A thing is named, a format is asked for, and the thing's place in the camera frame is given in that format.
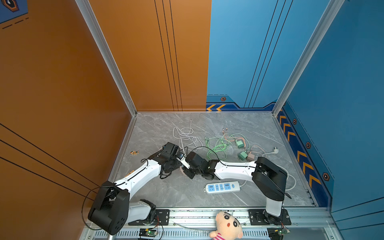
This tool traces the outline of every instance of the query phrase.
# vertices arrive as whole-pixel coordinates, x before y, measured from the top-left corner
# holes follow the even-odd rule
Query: power plug
[[[238,148],[243,148],[244,147],[244,143],[243,143],[243,141],[241,141],[241,140],[239,140],[239,141],[235,141],[235,143],[236,143],[236,146],[238,147]]]

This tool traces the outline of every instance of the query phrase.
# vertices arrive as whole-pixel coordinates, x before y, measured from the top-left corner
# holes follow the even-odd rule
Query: green charger adapter
[[[236,145],[237,145],[238,148],[243,148],[244,147],[244,143],[241,140],[235,141],[235,142],[236,142]]]
[[[238,157],[240,160],[244,161],[248,157],[248,155],[246,154],[246,152],[243,151],[239,153]]]

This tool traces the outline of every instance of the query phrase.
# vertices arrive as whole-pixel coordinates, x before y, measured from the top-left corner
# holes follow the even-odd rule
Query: aluminum frame
[[[227,211],[233,214],[242,224],[242,228],[247,230],[257,230],[263,228],[279,228],[274,225],[260,225],[252,226],[248,216],[249,209],[258,207],[171,207],[171,208],[158,208],[169,209],[169,222],[170,224],[164,226],[165,229],[172,228],[203,228],[215,229],[216,228],[216,214],[218,211]],[[287,207],[292,225],[292,228],[325,228],[329,236],[339,237],[339,231],[336,224],[325,207]],[[137,228],[137,226],[129,226],[127,223],[123,229]],[[84,227],[80,240],[88,240],[93,238],[95,231]]]
[[[322,41],[325,33],[328,31],[328,28],[339,12],[344,1],[345,0],[330,0],[328,3],[327,8],[321,16],[315,30],[311,35],[311,38],[309,39],[303,53],[301,54],[299,61],[293,69],[291,76],[288,78],[287,83],[285,84],[275,106],[272,109],[272,114],[274,116],[279,114],[280,109],[283,107],[285,101],[288,99],[288,96],[291,94],[293,88],[295,87],[304,69],[307,67],[307,64],[311,60],[314,52]]]
[[[274,116],[272,116],[272,118],[273,118],[273,121],[274,121],[276,127],[278,128],[278,131],[279,131],[279,133],[280,133],[280,136],[281,136],[281,138],[283,139],[284,145],[285,145],[285,147],[287,148],[288,154],[289,154],[289,156],[290,156],[291,159],[292,159],[293,165],[295,166],[296,172],[298,173],[298,175],[299,175],[299,177],[300,177],[300,180],[301,180],[301,182],[303,183],[304,188],[308,191],[308,194],[311,196],[314,205],[317,207],[317,206],[318,206],[318,203],[317,203],[317,201],[316,201],[316,198],[314,197],[313,192],[312,192],[312,189],[310,188],[310,186],[309,186],[307,180],[305,179],[305,176],[304,176],[304,174],[303,174],[303,172],[302,172],[302,170],[301,170],[301,168],[300,168],[300,165],[299,165],[299,163],[297,162],[296,156],[295,156],[295,154],[293,153],[292,148],[291,148],[291,146],[289,145],[289,142],[288,142],[287,138],[285,137],[283,130],[281,129],[281,126],[280,126],[279,121],[278,121],[277,118],[274,117]]]
[[[111,49],[108,46],[107,40],[104,37],[104,34],[100,28],[100,25],[96,19],[96,16],[92,10],[91,4],[88,0],[75,0],[77,3],[77,6],[80,9],[81,14],[83,15],[83,18],[85,22],[87,23],[87,26],[93,36],[93,39],[95,40],[101,55],[104,58],[105,63],[108,66],[109,71],[111,72],[111,75],[116,83],[116,86],[118,87],[121,96],[124,99],[124,102],[131,113],[131,116],[134,117],[137,114],[136,107],[133,103],[133,100],[128,92],[127,86],[121,76],[120,70],[116,64],[115,59],[113,58]]]
[[[116,181],[116,176],[117,176],[119,167],[121,165],[122,159],[124,157],[124,153],[127,149],[129,139],[131,138],[133,128],[134,128],[135,123],[136,123],[136,119],[137,119],[136,116],[132,116],[131,121],[128,125],[127,131],[126,131],[124,139],[121,143],[118,155],[116,156],[115,163],[113,164],[111,173],[109,174],[109,177],[108,177],[108,181],[110,181],[110,182]]]

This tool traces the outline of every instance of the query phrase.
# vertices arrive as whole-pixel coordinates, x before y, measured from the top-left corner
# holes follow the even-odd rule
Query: plush doll
[[[214,240],[234,240],[243,237],[243,229],[239,221],[227,212],[216,215],[217,231],[209,233]]]

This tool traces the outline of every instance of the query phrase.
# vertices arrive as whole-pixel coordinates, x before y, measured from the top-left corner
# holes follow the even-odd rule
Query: black stripe line
[[[23,151],[21,151],[21,150],[17,149],[16,147],[12,146],[11,144],[9,144],[9,143],[7,143],[7,142],[5,142],[5,141],[1,140],[1,139],[0,139],[0,142],[2,142],[2,143],[5,143],[6,145],[10,146],[11,148],[13,148],[13,149],[15,149],[15,150],[17,150],[17,151],[21,152],[22,154],[24,154],[24,155],[26,155],[26,156],[28,156],[28,157],[32,158],[33,160],[35,160],[35,161],[37,161],[37,162],[39,162],[39,163],[43,164],[44,166],[46,166],[46,167],[48,167],[48,168],[50,168],[50,169],[54,170],[55,172],[57,172],[57,173],[59,173],[59,174],[63,175],[64,177],[66,177],[66,178],[68,178],[68,179],[70,179],[70,180],[74,181],[75,183],[78,183],[78,184],[80,184],[81,186],[83,186],[83,187],[87,188],[88,190],[91,190],[90,188],[88,188],[88,187],[86,187],[86,186],[82,185],[81,183],[79,183],[79,182],[77,182],[77,181],[73,180],[72,178],[70,178],[70,177],[68,177],[68,176],[66,176],[66,175],[64,175],[64,174],[62,174],[61,172],[57,171],[56,169],[53,169],[52,167],[50,167],[50,166],[46,165],[45,163],[43,163],[43,162],[40,162],[40,161],[39,161],[39,160],[37,160],[36,158],[34,158],[34,157],[32,157],[32,156],[30,156],[30,155],[26,154],[25,152],[23,152]]]
[[[24,169],[24,170],[27,170],[28,172],[31,172],[31,173],[33,173],[33,174],[39,176],[39,177],[42,177],[42,178],[44,178],[44,179],[46,179],[46,180],[48,180],[48,181],[50,181],[50,182],[53,182],[54,184],[57,184],[57,185],[59,185],[59,186],[64,187],[63,185],[61,185],[61,184],[59,184],[59,183],[57,183],[57,182],[54,182],[54,181],[52,181],[52,180],[50,180],[50,179],[48,179],[48,178],[46,178],[46,177],[41,176],[40,174],[37,174],[37,173],[35,173],[35,172],[32,172],[31,170],[26,169],[25,167],[22,167],[22,166],[20,166],[20,165],[14,163],[14,162],[11,162],[11,161],[9,161],[9,160],[3,158],[3,157],[0,157],[0,158],[3,159],[3,160],[5,160],[5,161],[7,161],[7,162],[9,162],[9,163],[12,163],[12,164],[15,165],[15,166],[18,166],[18,167],[20,167],[20,168],[22,168],[22,169]],[[72,190],[72,189],[69,189],[69,188],[67,188],[67,187],[64,187],[64,188],[65,188],[65,189],[68,189],[68,190],[71,191],[71,192],[77,193],[77,194],[79,194],[80,196],[85,197],[83,194],[80,194],[80,193],[78,193],[78,192],[76,192],[76,191],[74,191],[74,190]]]
[[[268,36],[269,28],[271,27],[272,19],[273,19],[273,16],[275,15],[275,11],[276,11],[276,7],[277,7],[277,3],[278,3],[278,2],[279,2],[279,1],[277,0],[276,5],[275,5],[275,10],[273,10],[273,14],[272,14],[272,17],[271,17],[271,21],[269,22],[268,30],[267,30],[266,35],[265,35],[265,38],[264,38],[263,47],[262,47],[262,50],[260,51],[259,59],[257,60],[257,64],[256,64],[256,68],[255,68],[255,72],[253,73],[253,77],[252,77],[251,85],[249,85],[249,90],[248,90],[248,94],[247,94],[247,97],[246,97],[245,102],[244,102],[244,107],[245,107],[245,105],[246,105],[246,103],[247,103],[247,99],[248,99],[249,92],[251,91],[251,87],[252,87],[253,79],[254,79],[254,77],[255,77],[256,69],[257,69],[257,66],[259,65],[259,61],[260,61],[260,58],[261,58],[261,56],[262,56],[262,52],[263,52],[264,44],[265,44],[265,41],[266,41],[266,37]]]
[[[287,15],[285,16],[285,19],[284,19],[284,22],[283,22],[283,26],[281,27],[281,30],[280,30],[280,33],[279,33],[279,37],[277,37],[275,47],[273,48],[273,51],[272,51],[272,54],[271,54],[271,58],[269,59],[268,65],[267,65],[266,70],[265,70],[265,72],[264,72],[264,76],[263,76],[262,82],[260,83],[259,90],[257,91],[257,94],[256,94],[256,97],[255,97],[255,100],[253,101],[252,107],[255,105],[257,95],[259,95],[259,91],[260,91],[260,88],[262,87],[262,84],[263,84],[263,81],[264,81],[265,74],[266,74],[266,72],[267,72],[267,70],[268,70],[269,63],[271,62],[273,53],[275,52],[275,48],[276,48],[277,42],[279,41],[279,38],[280,38],[280,34],[281,34],[281,32],[283,31],[283,27],[284,27],[285,21],[287,20],[287,17],[288,17],[288,14],[289,14],[289,10],[291,10],[292,3],[293,3],[293,0],[291,1],[291,5],[289,6]]]
[[[75,173],[79,174],[80,176],[82,176],[83,178],[87,179],[88,181],[92,182],[93,184],[95,184],[96,186],[99,186],[98,184],[94,183],[93,181],[89,180],[88,178],[84,177],[83,175],[81,175],[80,173],[78,173],[77,171],[75,171],[74,169],[72,169],[71,167],[69,167],[68,165],[66,165],[65,163],[59,161],[57,158],[53,157],[51,154],[47,153],[46,151],[42,150],[41,148],[39,148],[38,146],[36,146],[35,144],[31,143],[30,141],[26,140],[25,138],[23,138],[22,136],[20,136],[19,134],[15,133],[14,131],[12,131],[11,129],[7,128],[6,126],[4,126],[3,124],[0,123],[1,126],[5,127],[6,129],[8,129],[10,132],[12,132],[13,134],[17,135],[18,137],[20,137],[21,139],[23,139],[24,141],[26,141],[27,143],[31,144],[32,146],[34,146],[35,148],[39,149],[40,151],[42,151],[43,153],[47,154],[48,156],[50,156],[51,158],[55,159],[56,161],[58,161],[59,163],[61,163],[62,165],[66,166],[67,168],[71,169],[72,171],[74,171]]]
[[[21,17],[21,16],[23,16],[23,15],[25,15],[25,14],[28,14],[28,13],[24,13],[24,14],[21,14],[20,16],[17,16],[17,17],[11,18],[11,19],[7,19],[7,20],[5,20],[5,21],[1,22],[0,24],[2,24],[2,23],[5,23],[5,22],[8,22],[8,21],[10,21],[10,20],[12,20],[12,19],[15,19],[15,18]]]
[[[171,67],[171,69],[172,69],[172,76],[173,76],[173,87],[175,88],[175,96],[176,96],[177,110],[179,110],[179,102],[177,101],[177,93],[176,93],[175,75],[174,75],[174,73],[173,73],[172,55],[170,54],[169,36],[168,36],[168,27],[167,27],[166,11],[165,11],[165,9],[164,9],[164,0],[161,0],[161,2],[163,3],[164,21],[166,22],[166,31],[167,31],[167,40],[168,40],[168,49],[169,49],[170,67]]]
[[[371,226],[377,226],[377,225],[382,225],[384,224],[383,223],[378,223],[378,224],[372,224],[372,225],[366,225],[366,226],[361,226],[361,227],[371,227]],[[355,229],[355,228],[361,228],[361,227],[351,227],[351,228],[346,228],[346,229],[340,229],[340,231],[343,231],[343,230],[349,230],[349,229]]]
[[[11,25],[8,25],[8,26],[5,26],[5,27],[3,27],[3,29],[5,29],[5,28],[7,28],[7,27],[9,27],[9,26],[12,26],[12,24],[11,24]]]
[[[367,216],[367,215],[371,215],[371,214],[378,214],[380,212],[384,212],[384,210],[382,211],[378,211],[378,212],[371,212],[370,214],[363,214],[363,215],[359,215],[359,216],[356,216],[356,217],[363,217],[363,216]],[[344,220],[348,220],[348,219],[352,219],[352,218],[356,218],[356,217],[349,217],[349,218],[345,218],[345,219],[341,219],[341,220],[337,220],[335,222],[340,222],[340,221],[344,221]]]
[[[183,110],[183,101],[181,100],[181,87],[180,87],[179,65],[178,65],[178,63],[177,63],[177,52],[176,52],[175,30],[174,30],[174,28],[173,28],[172,7],[171,7],[171,5],[170,5],[170,0],[169,0],[169,8],[170,8],[170,18],[171,18],[171,20],[172,20],[173,43],[175,44],[175,56],[176,56],[176,68],[177,68],[177,80],[179,81],[180,103],[181,103],[181,110]]]
[[[160,21],[159,21],[159,14],[157,13],[156,0],[153,0],[153,2],[155,3],[155,9],[156,9],[156,15],[157,15],[157,23],[159,24],[159,31],[160,31],[161,46],[163,46],[164,62],[166,63],[166,71],[167,71],[167,77],[168,77],[170,99],[171,99],[171,101],[172,101],[172,108],[173,108],[173,111],[175,111],[175,107],[173,106],[172,91],[171,91],[171,89],[170,89],[170,82],[169,82],[169,75],[168,75],[168,68],[167,68],[167,61],[166,61],[166,53],[164,52],[163,38],[161,37]]]
[[[348,208],[351,208],[351,207],[356,207],[356,206],[359,206],[359,205],[362,205],[362,204],[366,204],[366,203],[369,203],[369,202],[373,202],[373,201],[376,201],[376,200],[380,200],[380,199],[384,199],[384,197],[379,197],[379,198],[376,198],[376,199],[373,199],[373,200],[370,200],[370,201],[367,201],[367,202],[363,202],[363,203],[356,204],[356,205],[353,205],[353,206],[350,206],[350,207],[339,209],[339,210],[333,211],[331,213],[338,212],[338,211],[341,211],[341,210],[344,210],[344,209],[348,209]]]
[[[267,57],[268,52],[269,52],[269,48],[271,47],[272,40],[273,40],[273,36],[275,35],[277,25],[279,25],[280,17],[281,17],[281,14],[283,13],[283,9],[284,9],[285,2],[286,2],[286,1],[287,1],[287,0],[284,1],[283,7],[281,8],[281,12],[280,12],[279,18],[277,19],[276,27],[275,27],[275,30],[273,31],[271,41],[269,42],[268,50],[266,51],[265,58],[264,58],[264,61],[263,61],[263,65],[262,65],[262,67],[260,68],[259,77],[257,77],[257,81],[256,81],[256,84],[255,84],[255,88],[253,89],[253,93],[252,93],[251,99],[249,100],[248,107],[251,106],[251,101],[252,101],[252,98],[253,98],[253,94],[255,93],[255,90],[256,90],[256,87],[257,87],[257,83],[259,82],[259,78],[260,78],[260,75],[261,75],[261,73],[262,73],[262,70],[263,70],[263,67],[264,67],[264,63],[265,63],[266,57]]]

